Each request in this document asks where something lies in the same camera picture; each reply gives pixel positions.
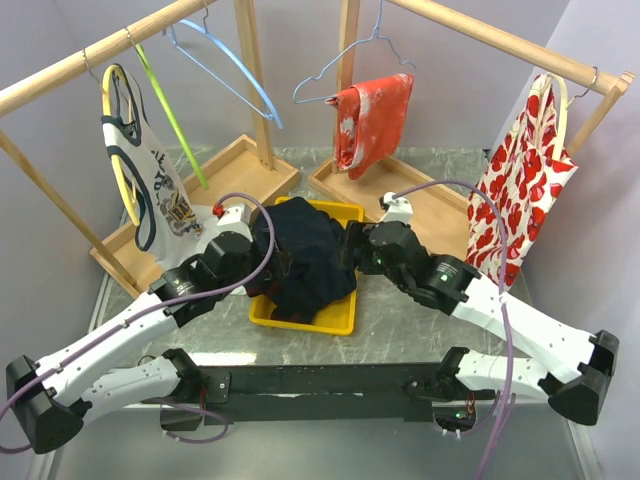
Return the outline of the right wooden clothes rack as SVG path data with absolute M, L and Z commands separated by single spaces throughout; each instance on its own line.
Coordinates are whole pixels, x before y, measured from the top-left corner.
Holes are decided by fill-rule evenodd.
M 631 72 L 614 76 L 596 70 L 434 1 L 395 1 L 393 4 L 601 94 L 603 100 L 569 142 L 567 151 L 570 154 L 579 151 L 636 78 Z M 383 194 L 430 180 L 428 175 L 392 156 L 375 164 L 356 181 L 340 173 L 331 159 L 327 159 L 309 176 L 309 184 L 316 191 L 336 201 L 361 205 L 369 221 L 381 219 L 379 198 Z M 420 190 L 413 193 L 412 197 L 412 227 L 422 243 L 436 253 L 461 257 L 466 252 L 468 238 L 466 198 L 445 185 Z

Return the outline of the green plastic hanger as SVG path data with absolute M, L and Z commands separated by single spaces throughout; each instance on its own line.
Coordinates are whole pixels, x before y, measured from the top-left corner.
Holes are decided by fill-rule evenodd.
M 138 59 L 143 67 L 143 70 L 145 72 L 145 74 L 148 77 L 148 80 L 151 84 L 151 87 L 162 107 L 162 110 L 164 111 L 164 114 L 167 118 L 167 120 L 169 121 L 170 126 L 172 127 L 177 140 L 179 141 L 180 146 L 182 147 L 182 150 L 184 152 L 184 154 L 187 157 L 187 160 L 189 161 L 192 171 L 193 173 L 196 175 L 196 178 L 198 179 L 200 185 L 202 188 L 204 188 L 205 190 L 207 190 L 209 188 L 209 183 L 207 178 L 205 177 L 204 173 L 201 170 L 201 167 L 199 165 L 199 163 L 196 160 L 196 157 L 193 153 L 193 150 L 184 134 L 184 131 L 177 119 L 177 117 L 174 114 L 174 111 L 169 103 L 169 100 L 162 88 L 162 86 L 159 83 L 159 80 L 157 78 L 157 76 L 155 75 L 155 72 L 146 56 L 146 52 L 143 48 L 143 46 L 141 44 L 138 44 L 135 46 L 135 51 L 137 53 Z

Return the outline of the orange white tie-dye garment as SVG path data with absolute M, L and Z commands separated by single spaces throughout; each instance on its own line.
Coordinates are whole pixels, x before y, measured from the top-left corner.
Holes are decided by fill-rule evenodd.
M 413 85 L 412 74 L 395 74 L 354 84 L 324 101 L 336 110 L 333 160 L 349 179 L 395 152 Z

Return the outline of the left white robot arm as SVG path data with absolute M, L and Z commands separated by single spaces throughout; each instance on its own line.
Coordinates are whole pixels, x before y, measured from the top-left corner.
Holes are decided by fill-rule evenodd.
M 6 368 L 8 410 L 28 449 L 58 449 L 88 423 L 141 401 L 198 401 L 200 369 L 182 350 L 134 368 L 116 369 L 128 353 L 211 311 L 254 268 L 247 221 L 221 218 L 205 250 L 166 271 L 120 314 L 68 347 Z

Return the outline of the cream plastic hanger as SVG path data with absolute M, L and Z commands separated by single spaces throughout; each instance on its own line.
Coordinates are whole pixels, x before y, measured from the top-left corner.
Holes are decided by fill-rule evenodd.
M 550 125 L 550 120 L 546 120 L 545 115 L 547 111 L 547 100 L 553 93 L 553 82 L 556 82 L 558 86 L 559 106 L 556 107 L 555 100 L 551 100 L 551 107 L 553 108 L 553 112 L 555 113 L 554 126 L 556 132 L 551 159 L 559 161 L 562 156 L 568 125 L 569 99 L 568 88 L 566 86 L 565 80 L 562 77 L 550 72 L 539 74 L 533 81 L 531 92 L 539 94 L 539 109 L 538 114 L 536 115 L 534 126 L 539 130 L 539 133 L 537 133 L 537 138 L 542 139 L 545 127 Z

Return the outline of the white navy graphic tank top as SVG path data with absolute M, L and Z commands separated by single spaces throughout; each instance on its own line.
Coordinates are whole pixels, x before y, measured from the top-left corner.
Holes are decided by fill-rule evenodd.
M 137 249 L 168 270 L 202 254 L 228 227 L 218 224 L 210 207 L 190 202 L 173 161 L 148 124 L 137 81 L 123 72 L 122 78 L 112 74 L 111 114 L 101 117 L 105 146 L 109 157 L 121 157 L 127 185 L 136 184 Z

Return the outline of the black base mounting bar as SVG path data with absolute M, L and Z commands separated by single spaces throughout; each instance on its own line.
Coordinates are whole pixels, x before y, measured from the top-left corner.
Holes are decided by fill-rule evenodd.
M 203 403 L 233 423 L 401 418 L 428 422 L 435 403 L 491 400 L 437 363 L 201 367 L 164 396 Z

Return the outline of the navy maroon-trimmed tank top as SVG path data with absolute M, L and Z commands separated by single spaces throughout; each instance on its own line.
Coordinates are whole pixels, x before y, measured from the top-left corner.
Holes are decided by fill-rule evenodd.
M 274 251 L 246 284 L 247 294 L 266 296 L 275 305 L 273 320 L 310 324 L 320 310 L 356 289 L 353 265 L 339 265 L 345 229 L 301 197 L 266 211 L 275 229 Z

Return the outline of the yellow plastic hanger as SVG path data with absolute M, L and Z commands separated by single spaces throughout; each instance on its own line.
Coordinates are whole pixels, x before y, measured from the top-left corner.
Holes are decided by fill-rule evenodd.
M 101 81 L 101 88 L 102 88 L 102 111 L 104 115 L 111 114 L 110 82 L 111 82 L 113 73 L 116 73 L 116 76 L 118 78 L 122 78 L 124 74 L 123 69 L 115 64 L 107 67 L 103 74 L 103 78 Z M 111 166 L 114 172 L 116 183 L 117 183 L 125 210 L 129 215 L 129 218 L 133 223 L 133 225 L 139 226 L 140 219 L 138 214 L 136 213 L 136 204 L 137 204 L 136 193 L 135 193 L 136 184 L 133 184 L 132 187 L 129 187 L 127 185 L 126 177 L 122 170 L 121 157 L 118 156 L 117 154 L 111 154 L 110 158 L 111 158 Z

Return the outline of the red floral white garment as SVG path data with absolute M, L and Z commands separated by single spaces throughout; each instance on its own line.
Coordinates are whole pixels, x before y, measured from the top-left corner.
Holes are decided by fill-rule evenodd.
M 507 233 L 506 290 L 515 282 L 549 211 L 578 169 L 565 146 L 559 161 L 551 159 L 556 135 L 552 99 L 558 107 L 556 82 L 546 103 L 545 118 L 550 125 L 545 127 L 542 139 L 538 139 L 539 130 L 534 123 L 539 94 L 532 93 L 530 88 L 523 109 L 476 184 L 498 212 L 494 213 L 489 203 L 475 193 L 470 193 L 467 199 L 466 261 L 494 282 L 499 281 L 502 259 L 499 223 L 503 222 Z

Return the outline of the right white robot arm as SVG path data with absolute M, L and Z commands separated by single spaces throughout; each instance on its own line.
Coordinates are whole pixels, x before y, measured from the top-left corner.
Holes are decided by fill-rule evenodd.
M 502 391 L 544 399 L 564 418 L 594 426 L 614 375 L 618 338 L 566 325 L 509 293 L 452 255 L 435 255 L 400 221 L 351 221 L 340 262 L 381 275 L 419 305 L 467 321 L 503 339 L 507 354 L 451 349 L 438 386 L 450 398 L 469 391 Z

